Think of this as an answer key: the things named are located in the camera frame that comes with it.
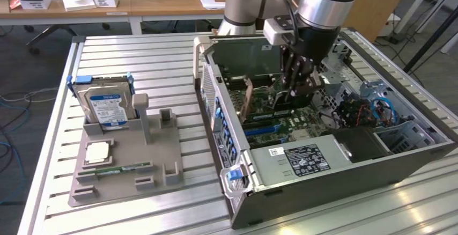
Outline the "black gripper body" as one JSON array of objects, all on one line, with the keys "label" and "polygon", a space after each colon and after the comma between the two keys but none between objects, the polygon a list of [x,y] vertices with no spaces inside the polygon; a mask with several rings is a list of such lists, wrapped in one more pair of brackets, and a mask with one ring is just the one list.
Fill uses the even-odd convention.
[{"label": "black gripper body", "polygon": [[302,27],[298,29],[298,40],[296,45],[293,42],[293,33],[282,35],[286,43],[286,52],[282,53],[282,68],[286,67],[289,54],[294,53],[313,60],[314,65],[321,65],[322,60],[328,56],[333,44],[337,40],[341,28],[325,30],[317,27]]}]

